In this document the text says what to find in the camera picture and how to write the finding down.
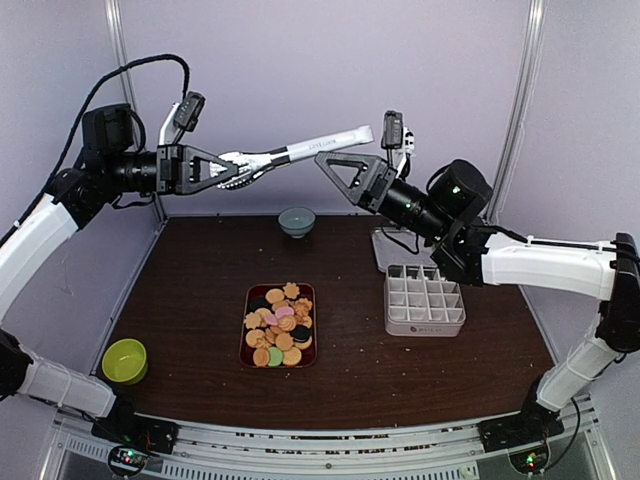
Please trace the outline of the metal food tongs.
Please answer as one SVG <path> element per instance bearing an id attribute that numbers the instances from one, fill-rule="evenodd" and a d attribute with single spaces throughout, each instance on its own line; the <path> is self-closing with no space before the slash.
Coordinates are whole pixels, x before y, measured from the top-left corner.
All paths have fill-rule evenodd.
<path id="1" fill-rule="evenodd" d="M 324 151 L 336 151 L 374 141 L 374 133 L 370 125 L 334 134 L 312 138 L 298 143 L 286 145 L 261 153 L 227 152 L 220 156 L 224 161 L 238 167 L 238 172 L 228 180 L 217 185 L 220 190 L 237 190 L 244 188 L 264 174 L 288 166 Z"/>

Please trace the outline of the white divided cookie tin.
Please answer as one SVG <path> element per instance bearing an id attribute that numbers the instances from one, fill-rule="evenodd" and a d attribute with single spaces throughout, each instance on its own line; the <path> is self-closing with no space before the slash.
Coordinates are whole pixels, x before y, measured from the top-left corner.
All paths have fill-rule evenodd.
<path id="1" fill-rule="evenodd" d="M 384 306 L 392 336 L 453 338 L 466 322 L 460 286 L 432 266 L 389 265 Z"/>

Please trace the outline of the pink round cookie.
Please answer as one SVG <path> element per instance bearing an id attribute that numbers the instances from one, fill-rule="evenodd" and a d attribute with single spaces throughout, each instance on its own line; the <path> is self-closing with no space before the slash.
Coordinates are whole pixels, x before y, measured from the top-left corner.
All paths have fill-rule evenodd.
<path id="1" fill-rule="evenodd" d="M 277 326 L 282 318 L 293 316 L 294 314 L 295 311 L 291 306 L 283 306 L 276 309 L 273 313 L 267 314 L 265 316 L 265 322 L 270 326 Z"/>

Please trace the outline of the swirl butter cookie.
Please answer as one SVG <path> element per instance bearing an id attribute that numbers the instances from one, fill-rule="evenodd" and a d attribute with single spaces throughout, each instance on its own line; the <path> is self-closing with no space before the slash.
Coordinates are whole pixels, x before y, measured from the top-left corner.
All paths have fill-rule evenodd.
<path id="1" fill-rule="evenodd" d="M 296 317 L 293 315 L 285 315 L 278 320 L 278 327 L 284 332 L 290 332 L 297 326 Z"/>

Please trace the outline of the green round cookie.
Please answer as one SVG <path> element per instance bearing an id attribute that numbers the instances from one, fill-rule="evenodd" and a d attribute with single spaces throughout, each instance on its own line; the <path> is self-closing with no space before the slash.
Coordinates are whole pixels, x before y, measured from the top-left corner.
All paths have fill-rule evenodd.
<path id="1" fill-rule="evenodd" d="M 268 366 L 272 368 L 279 367 L 283 363 L 284 353 L 277 347 L 270 347 L 268 352 Z"/>

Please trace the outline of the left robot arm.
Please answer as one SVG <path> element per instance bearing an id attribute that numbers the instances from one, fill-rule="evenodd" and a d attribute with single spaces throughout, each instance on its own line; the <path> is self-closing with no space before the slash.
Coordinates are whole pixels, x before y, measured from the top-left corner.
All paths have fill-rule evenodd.
<path id="1" fill-rule="evenodd" d="M 210 187 L 230 190 L 271 166 L 269 155 L 214 155 L 182 144 L 181 136 L 194 130 L 202 104 L 200 98 L 174 104 L 154 151 L 134 145 L 133 131 L 143 124 L 129 104 L 82 114 L 83 146 L 76 162 L 53 176 L 34 210 L 1 246 L 3 313 L 51 255 L 122 194 L 187 196 Z M 106 429 L 123 444 L 137 442 L 144 433 L 142 419 L 119 405 L 106 383 L 42 357 L 3 331 L 1 396 L 16 394 L 104 418 Z"/>

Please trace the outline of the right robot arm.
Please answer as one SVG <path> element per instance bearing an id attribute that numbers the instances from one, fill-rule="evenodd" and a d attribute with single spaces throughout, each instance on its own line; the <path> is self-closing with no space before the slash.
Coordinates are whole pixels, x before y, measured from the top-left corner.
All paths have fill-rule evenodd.
<path id="1" fill-rule="evenodd" d="M 569 242 L 523 236 L 480 217 L 492 196 L 481 172 L 456 159 L 420 190 L 374 155 L 321 152 L 316 165 L 349 202 L 423 238 L 449 281 L 522 285 L 599 300 L 598 318 L 568 357 L 536 380 L 512 430 L 535 440 L 572 397 L 610 364 L 639 349 L 639 253 L 634 238 Z"/>

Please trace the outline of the pale blue ceramic bowl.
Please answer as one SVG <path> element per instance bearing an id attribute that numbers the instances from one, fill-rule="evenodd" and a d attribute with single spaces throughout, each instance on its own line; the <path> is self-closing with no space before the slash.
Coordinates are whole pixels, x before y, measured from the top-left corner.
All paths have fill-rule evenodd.
<path id="1" fill-rule="evenodd" d="M 294 239 L 303 238 L 315 226 L 316 215 L 306 207 L 292 207 L 282 211 L 278 216 L 281 230 Z"/>

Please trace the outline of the flower shaped tan cookie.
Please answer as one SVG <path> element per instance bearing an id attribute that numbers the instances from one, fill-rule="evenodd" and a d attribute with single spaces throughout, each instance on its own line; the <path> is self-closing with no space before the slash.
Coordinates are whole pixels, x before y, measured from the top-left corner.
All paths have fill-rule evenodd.
<path id="1" fill-rule="evenodd" d="M 286 298 L 295 300 L 298 298 L 298 296 L 300 295 L 300 289 L 299 286 L 296 283 L 293 282 L 287 282 L 283 288 L 283 293 L 285 295 Z"/>

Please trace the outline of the black sandwich cookie upper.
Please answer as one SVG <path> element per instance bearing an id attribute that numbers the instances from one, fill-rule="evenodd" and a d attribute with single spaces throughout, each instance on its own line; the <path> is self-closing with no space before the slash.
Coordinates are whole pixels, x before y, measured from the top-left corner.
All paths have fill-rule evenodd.
<path id="1" fill-rule="evenodd" d="M 256 297 L 249 301 L 248 311 L 255 312 L 261 308 L 266 308 L 268 311 L 271 310 L 270 303 L 264 297 Z"/>

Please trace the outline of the black sandwich cookie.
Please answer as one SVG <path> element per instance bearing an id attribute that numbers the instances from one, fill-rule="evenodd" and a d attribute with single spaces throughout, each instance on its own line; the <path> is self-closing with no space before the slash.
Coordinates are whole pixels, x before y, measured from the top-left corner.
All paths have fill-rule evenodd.
<path id="1" fill-rule="evenodd" d="M 300 350 L 305 350 L 309 348 L 313 342 L 312 331 L 309 328 L 304 327 L 302 325 L 299 325 L 296 328 L 294 328 L 290 332 L 290 335 L 293 339 L 294 345 Z"/>
<path id="2" fill-rule="evenodd" d="M 249 301 L 248 311 L 255 312 L 261 308 L 266 308 L 268 311 L 271 310 L 270 303 L 264 297 L 256 297 Z"/>

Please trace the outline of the green plastic bowl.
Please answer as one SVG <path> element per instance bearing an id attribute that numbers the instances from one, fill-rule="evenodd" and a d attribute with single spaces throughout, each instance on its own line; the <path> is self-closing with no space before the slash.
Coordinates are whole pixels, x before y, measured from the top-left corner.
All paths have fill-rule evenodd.
<path id="1" fill-rule="evenodd" d="M 133 338 L 118 340 L 105 351 L 101 369 L 111 382 L 135 385 L 148 371 L 146 348 L 139 340 Z"/>

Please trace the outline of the left aluminium frame post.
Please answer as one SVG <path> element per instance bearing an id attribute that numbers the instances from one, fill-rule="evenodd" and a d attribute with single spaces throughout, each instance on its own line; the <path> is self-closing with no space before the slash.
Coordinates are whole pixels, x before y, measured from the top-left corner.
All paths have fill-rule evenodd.
<path id="1" fill-rule="evenodd" d="M 107 30 L 109 33 L 113 55 L 118 67 L 129 62 L 125 42 L 125 34 L 121 15 L 121 2 L 119 0 L 104 1 Z M 134 91 L 133 79 L 130 71 L 119 76 L 119 86 L 124 97 L 124 101 L 129 103 L 135 112 L 138 112 L 138 105 Z"/>

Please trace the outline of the aluminium frame post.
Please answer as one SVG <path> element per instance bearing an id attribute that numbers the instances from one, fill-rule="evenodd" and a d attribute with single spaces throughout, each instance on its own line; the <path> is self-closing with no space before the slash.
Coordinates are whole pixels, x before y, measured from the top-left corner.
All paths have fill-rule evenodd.
<path id="1" fill-rule="evenodd" d="M 119 0 L 104 1 L 107 30 L 109 33 L 113 55 L 118 67 L 129 62 L 125 42 L 125 34 L 121 15 L 121 2 Z M 135 112 L 138 112 L 138 105 L 134 91 L 133 79 L 130 71 L 119 76 L 119 86 L 124 97 L 124 101 L 129 103 Z"/>
<path id="2" fill-rule="evenodd" d="M 485 218 L 490 223 L 499 222 L 515 174 L 524 138 L 525 117 L 532 100 L 538 71 L 546 9 L 547 1 L 529 1 L 519 73 L 498 167 L 494 176 L 494 194 L 485 210 Z"/>

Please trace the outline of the right aluminium frame post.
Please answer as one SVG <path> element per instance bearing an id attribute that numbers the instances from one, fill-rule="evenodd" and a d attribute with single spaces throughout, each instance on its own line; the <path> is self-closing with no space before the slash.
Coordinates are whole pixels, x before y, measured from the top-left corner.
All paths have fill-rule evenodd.
<path id="1" fill-rule="evenodd" d="M 490 223 L 499 222 L 515 174 L 524 138 L 525 117 L 532 100 L 538 71 L 546 9 L 547 1 L 529 1 L 519 73 L 498 167 L 494 176 L 494 194 L 485 210 L 485 218 Z"/>

